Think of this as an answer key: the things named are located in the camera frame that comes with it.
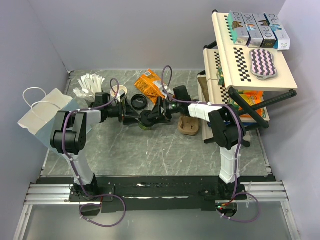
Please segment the black cup lid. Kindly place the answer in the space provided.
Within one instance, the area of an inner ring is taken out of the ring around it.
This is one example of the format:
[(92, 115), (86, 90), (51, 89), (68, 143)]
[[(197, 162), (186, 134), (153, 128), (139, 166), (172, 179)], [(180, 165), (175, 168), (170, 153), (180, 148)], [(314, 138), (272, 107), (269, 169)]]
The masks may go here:
[(139, 126), (144, 128), (151, 128), (155, 123), (148, 119), (151, 110), (143, 110), (140, 113)]

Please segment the green paper coffee cup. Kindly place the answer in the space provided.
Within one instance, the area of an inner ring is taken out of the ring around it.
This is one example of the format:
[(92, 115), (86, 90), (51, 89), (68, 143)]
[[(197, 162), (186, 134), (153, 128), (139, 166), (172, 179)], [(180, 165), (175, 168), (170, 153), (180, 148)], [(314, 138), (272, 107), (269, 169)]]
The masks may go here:
[(152, 113), (151, 110), (143, 110), (140, 113), (138, 124), (142, 130), (145, 130), (145, 131), (151, 130), (152, 127), (156, 124), (156, 120), (150, 117), (151, 113)]

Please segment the blue white paper bag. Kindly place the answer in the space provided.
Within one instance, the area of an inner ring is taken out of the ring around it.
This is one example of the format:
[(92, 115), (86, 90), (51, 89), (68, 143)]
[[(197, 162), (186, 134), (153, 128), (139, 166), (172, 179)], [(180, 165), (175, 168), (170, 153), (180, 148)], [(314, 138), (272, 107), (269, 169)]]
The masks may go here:
[(55, 88), (50, 93), (45, 93), (42, 100), (28, 105), (30, 111), (18, 121), (18, 125), (23, 129), (27, 129), (52, 152), (62, 156), (50, 144), (55, 117), (58, 111), (71, 112), (79, 110), (78, 103), (72, 97), (64, 95), (59, 89)]

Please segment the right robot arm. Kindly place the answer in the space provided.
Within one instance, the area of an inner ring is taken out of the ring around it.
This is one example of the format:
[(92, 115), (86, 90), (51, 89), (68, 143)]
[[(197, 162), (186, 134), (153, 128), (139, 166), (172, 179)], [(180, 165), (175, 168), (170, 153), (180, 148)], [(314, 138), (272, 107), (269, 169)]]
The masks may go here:
[(230, 199), (236, 193), (233, 183), (240, 177), (240, 148), (246, 133), (243, 123), (230, 104), (192, 101), (184, 85), (173, 92), (175, 99), (158, 97), (152, 110), (142, 111), (139, 126), (147, 130), (155, 124), (169, 123), (172, 115), (178, 113), (210, 123), (213, 140), (220, 147), (219, 177), (224, 181), (218, 193), (223, 199)]

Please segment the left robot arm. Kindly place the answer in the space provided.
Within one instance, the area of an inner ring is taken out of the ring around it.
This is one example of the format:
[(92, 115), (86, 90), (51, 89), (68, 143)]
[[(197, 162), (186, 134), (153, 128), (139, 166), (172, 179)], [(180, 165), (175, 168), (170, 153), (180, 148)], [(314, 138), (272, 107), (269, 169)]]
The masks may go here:
[(126, 99), (126, 91), (118, 87), (113, 94), (98, 92), (88, 108), (57, 112), (50, 136), (50, 145), (68, 162), (74, 178), (73, 190), (87, 201), (99, 195), (97, 178), (83, 152), (87, 130), (108, 118), (118, 119), (124, 126), (137, 124), (139, 114)]

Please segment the stack of black cup lids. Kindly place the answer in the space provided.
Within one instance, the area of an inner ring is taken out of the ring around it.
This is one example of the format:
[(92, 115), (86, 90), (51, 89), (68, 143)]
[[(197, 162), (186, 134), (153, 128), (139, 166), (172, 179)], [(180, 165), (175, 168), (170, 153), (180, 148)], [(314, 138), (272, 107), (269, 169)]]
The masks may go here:
[(145, 95), (143, 94), (135, 94), (131, 100), (131, 106), (135, 109), (135, 110), (143, 110), (147, 107), (148, 105), (148, 100), (146, 98)]

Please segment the orange snack bag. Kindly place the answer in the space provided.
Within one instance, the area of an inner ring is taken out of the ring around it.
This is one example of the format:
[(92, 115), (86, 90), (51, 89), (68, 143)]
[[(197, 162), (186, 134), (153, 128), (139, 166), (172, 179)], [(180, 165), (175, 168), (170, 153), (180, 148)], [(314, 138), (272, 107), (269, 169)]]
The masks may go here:
[(158, 97), (163, 99), (167, 97), (163, 91), (161, 78), (150, 68), (138, 78), (134, 86), (154, 105), (157, 103)]

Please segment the brown cardboard cup carrier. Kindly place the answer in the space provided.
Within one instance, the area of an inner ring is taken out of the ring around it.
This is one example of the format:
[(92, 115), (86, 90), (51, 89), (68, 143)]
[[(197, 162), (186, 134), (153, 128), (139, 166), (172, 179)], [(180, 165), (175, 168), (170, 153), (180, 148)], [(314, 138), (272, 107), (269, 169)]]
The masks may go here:
[(177, 129), (183, 135), (194, 136), (199, 131), (199, 119), (181, 115), (178, 120)]

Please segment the stack of green paper cups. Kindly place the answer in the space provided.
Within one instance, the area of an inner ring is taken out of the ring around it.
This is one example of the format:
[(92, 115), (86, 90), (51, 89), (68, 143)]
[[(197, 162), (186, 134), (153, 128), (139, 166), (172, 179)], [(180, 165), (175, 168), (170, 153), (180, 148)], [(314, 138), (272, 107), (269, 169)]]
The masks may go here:
[(110, 90), (111, 98), (114, 98), (118, 102), (123, 101), (128, 95), (128, 89), (124, 85), (114, 86)]

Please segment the white wrapped straws bundle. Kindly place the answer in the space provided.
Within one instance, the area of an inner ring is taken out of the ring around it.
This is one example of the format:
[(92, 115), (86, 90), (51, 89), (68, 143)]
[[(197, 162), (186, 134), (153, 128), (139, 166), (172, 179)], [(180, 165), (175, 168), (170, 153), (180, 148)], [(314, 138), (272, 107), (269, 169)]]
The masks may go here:
[(81, 99), (93, 103), (95, 101), (96, 93), (101, 93), (102, 83), (105, 78), (97, 74), (86, 74), (77, 79), (80, 88), (76, 87), (73, 93)]

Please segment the brown snack bag on shelf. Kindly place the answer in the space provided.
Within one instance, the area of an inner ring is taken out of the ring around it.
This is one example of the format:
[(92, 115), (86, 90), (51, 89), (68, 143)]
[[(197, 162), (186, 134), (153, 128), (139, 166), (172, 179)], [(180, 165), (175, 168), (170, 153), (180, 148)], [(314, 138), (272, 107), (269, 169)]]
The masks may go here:
[(201, 87), (202, 94), (206, 102), (210, 101), (209, 89), (207, 84), (207, 77), (205, 75), (198, 75), (197, 81)]

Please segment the green small box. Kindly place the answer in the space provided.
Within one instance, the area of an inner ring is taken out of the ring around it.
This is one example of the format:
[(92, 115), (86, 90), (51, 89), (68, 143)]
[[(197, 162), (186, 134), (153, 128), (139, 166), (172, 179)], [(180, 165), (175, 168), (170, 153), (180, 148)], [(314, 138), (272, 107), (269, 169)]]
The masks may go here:
[(217, 80), (218, 80), (218, 85), (219, 86), (224, 86), (225, 85), (225, 79), (224, 79), (224, 74), (223, 74), (223, 70), (221, 67), (219, 67), (217, 69)]

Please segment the beige black shelf rack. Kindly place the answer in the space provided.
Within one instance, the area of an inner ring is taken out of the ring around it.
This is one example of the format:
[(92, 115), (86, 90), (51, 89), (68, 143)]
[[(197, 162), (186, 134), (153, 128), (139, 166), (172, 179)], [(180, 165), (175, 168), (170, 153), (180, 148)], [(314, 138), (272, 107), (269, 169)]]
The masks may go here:
[[(253, 123), (247, 129), (267, 129), (269, 119), (264, 119), (257, 114), (257, 110), (267, 106), (293, 98), (297, 95), (297, 84), (290, 71), (282, 52), (269, 49), (274, 56), (277, 76), (267, 80), (259, 80), (251, 71), (250, 48), (245, 45), (234, 45), (231, 40), (230, 27), (227, 21), (227, 13), (212, 12), (212, 23), (215, 33), (215, 41), (203, 48), (204, 73), (209, 87), (209, 99), (212, 103), (222, 103), (220, 86), (218, 85), (218, 64), (222, 67), (224, 83), (231, 98), (243, 107), (239, 116), (250, 115)], [(251, 90), (263, 92), (279, 92), (278, 96), (265, 99), (263, 102), (249, 106), (240, 99), (238, 90)]]

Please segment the orange chip bag on shelf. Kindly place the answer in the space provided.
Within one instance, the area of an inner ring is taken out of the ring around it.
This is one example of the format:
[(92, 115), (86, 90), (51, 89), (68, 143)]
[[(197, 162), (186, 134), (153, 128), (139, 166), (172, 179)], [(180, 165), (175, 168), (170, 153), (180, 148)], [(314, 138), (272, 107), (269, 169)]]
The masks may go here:
[[(239, 95), (250, 105), (256, 105), (259, 104), (263, 101), (263, 91), (249, 91), (249, 90), (244, 90), (239, 93)], [(256, 110), (256, 112), (263, 118), (266, 117), (266, 113), (264, 108), (260, 108)], [(242, 116), (243, 118), (251, 118), (249, 114), (244, 114)]]

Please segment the teal silver box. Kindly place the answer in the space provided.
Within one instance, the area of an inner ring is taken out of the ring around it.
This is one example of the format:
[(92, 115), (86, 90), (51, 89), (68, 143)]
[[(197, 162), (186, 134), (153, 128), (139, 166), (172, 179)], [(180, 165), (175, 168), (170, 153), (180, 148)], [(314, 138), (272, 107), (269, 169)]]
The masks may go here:
[(234, 45), (245, 46), (249, 40), (249, 33), (245, 26), (241, 12), (230, 11), (227, 17), (229, 29)]

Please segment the pink black striped sponge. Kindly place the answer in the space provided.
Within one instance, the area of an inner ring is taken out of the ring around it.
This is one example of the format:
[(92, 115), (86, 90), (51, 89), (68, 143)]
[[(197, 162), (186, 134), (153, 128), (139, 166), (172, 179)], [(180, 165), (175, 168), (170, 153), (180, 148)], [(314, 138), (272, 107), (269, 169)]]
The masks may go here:
[(250, 73), (258, 80), (265, 81), (275, 78), (278, 70), (274, 63), (274, 55), (263, 48), (252, 49), (249, 52)]

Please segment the silver blue box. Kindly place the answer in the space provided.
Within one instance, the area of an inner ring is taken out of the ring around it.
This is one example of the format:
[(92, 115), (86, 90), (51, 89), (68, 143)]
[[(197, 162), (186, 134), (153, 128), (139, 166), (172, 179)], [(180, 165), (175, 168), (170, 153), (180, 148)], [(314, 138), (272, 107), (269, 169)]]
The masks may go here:
[(242, 13), (241, 15), (249, 35), (249, 39), (246, 45), (249, 48), (260, 48), (264, 38), (258, 28), (258, 25), (254, 19), (253, 14)]

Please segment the black silver box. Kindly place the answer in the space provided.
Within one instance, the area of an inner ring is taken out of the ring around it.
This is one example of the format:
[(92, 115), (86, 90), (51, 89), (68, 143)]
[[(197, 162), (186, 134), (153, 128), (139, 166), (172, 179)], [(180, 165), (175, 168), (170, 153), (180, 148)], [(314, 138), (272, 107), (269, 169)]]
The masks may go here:
[(275, 43), (277, 42), (277, 38), (269, 27), (267, 19), (263, 13), (254, 13), (253, 17), (257, 24), (257, 27), (262, 35), (263, 41), (261, 44), (261, 48), (273, 48)]

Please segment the white blue box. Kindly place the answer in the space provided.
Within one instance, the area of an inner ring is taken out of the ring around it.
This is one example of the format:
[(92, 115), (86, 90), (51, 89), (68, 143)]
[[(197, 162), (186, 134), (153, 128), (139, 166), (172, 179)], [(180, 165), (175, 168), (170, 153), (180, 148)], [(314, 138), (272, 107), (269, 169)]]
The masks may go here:
[(266, 12), (264, 13), (264, 16), (267, 20), (268, 26), (271, 28), (276, 38), (273, 48), (278, 51), (289, 50), (291, 46), (291, 40), (278, 16), (274, 13)]

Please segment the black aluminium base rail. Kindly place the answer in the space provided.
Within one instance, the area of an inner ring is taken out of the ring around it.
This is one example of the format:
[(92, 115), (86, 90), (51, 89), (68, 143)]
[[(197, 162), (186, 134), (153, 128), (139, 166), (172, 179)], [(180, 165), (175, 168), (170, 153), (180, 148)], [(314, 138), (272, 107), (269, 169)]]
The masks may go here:
[(234, 203), (287, 202), (284, 184), (270, 174), (245, 176), (226, 184), (217, 176), (110, 176), (98, 177), (98, 193), (90, 197), (76, 190), (70, 177), (41, 177), (30, 184), (25, 205), (102, 205), (103, 213), (122, 211), (215, 211), (217, 204), (238, 196)]

